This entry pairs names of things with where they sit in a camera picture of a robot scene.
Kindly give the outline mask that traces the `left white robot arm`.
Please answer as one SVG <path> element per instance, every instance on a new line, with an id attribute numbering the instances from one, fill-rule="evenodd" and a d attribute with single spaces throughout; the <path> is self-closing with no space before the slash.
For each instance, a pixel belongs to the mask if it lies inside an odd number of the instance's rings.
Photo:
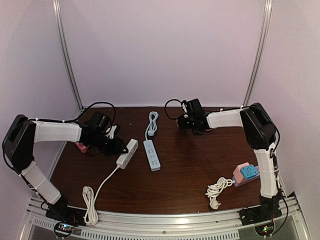
<path id="1" fill-rule="evenodd" d="M 90 120 L 31 119 L 19 114 L 2 142 L 4 160 L 22 179 L 50 205 L 61 222 L 72 218 L 72 211 L 63 203 L 60 191 L 35 163 L 34 144 L 41 142 L 73 142 L 96 147 L 106 156 L 127 154 L 125 142 L 117 136 L 119 126 L 107 115 L 95 112 Z"/>

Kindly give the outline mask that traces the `light blue power strip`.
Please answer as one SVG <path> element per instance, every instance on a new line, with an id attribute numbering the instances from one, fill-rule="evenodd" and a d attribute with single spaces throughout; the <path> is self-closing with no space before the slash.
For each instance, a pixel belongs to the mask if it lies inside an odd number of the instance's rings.
<path id="1" fill-rule="evenodd" d="M 145 149 L 146 157 L 149 163 L 150 170 L 152 172 L 159 171 L 161 169 L 161 164 L 153 144 L 153 141 L 148 139 L 143 141 L 143 146 Z"/>

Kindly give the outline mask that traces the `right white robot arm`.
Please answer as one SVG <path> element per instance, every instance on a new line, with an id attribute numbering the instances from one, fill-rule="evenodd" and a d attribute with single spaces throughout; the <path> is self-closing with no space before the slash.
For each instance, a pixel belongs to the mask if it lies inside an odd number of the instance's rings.
<path id="1" fill-rule="evenodd" d="M 205 112 L 198 99 L 196 104 L 183 101 L 184 113 L 177 117 L 180 130 L 192 130 L 200 135 L 206 130 L 241 127 L 246 141 L 253 149 L 260 171 L 260 197 L 278 199 L 278 161 L 276 150 L 280 142 L 280 132 L 261 103 L 234 109 Z"/>

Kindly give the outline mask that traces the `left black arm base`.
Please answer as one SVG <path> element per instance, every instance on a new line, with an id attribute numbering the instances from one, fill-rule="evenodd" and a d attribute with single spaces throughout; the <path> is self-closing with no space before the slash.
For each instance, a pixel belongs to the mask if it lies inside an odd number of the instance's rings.
<path id="1" fill-rule="evenodd" d="M 85 227 L 86 210 L 68 206 L 68 200 L 61 197 L 55 204 L 48 204 L 48 210 L 45 213 L 47 218 L 64 222 L 69 225 Z"/>

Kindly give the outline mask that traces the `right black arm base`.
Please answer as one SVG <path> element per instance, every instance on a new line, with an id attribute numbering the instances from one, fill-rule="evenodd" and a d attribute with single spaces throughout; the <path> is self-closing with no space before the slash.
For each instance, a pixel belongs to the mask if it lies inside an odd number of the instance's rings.
<path id="1" fill-rule="evenodd" d="M 282 211 L 278 202 L 271 200 L 262 202 L 255 207 L 244 207 L 239 211 L 239 217 L 243 226 L 271 221 L 272 218 L 282 216 Z"/>

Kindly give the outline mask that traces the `white power strip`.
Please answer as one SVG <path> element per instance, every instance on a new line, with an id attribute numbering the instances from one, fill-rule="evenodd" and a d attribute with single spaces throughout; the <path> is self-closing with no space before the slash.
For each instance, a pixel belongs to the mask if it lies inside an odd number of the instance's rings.
<path id="1" fill-rule="evenodd" d="M 128 165 L 128 163 L 130 162 L 131 158 L 133 157 L 133 155 L 135 154 L 136 150 L 138 149 L 139 143 L 136 139 L 131 139 L 126 148 L 128 150 L 127 153 L 122 153 L 117 161 L 116 161 L 116 165 L 117 168 L 124 170 L 126 168 L 126 166 Z"/>

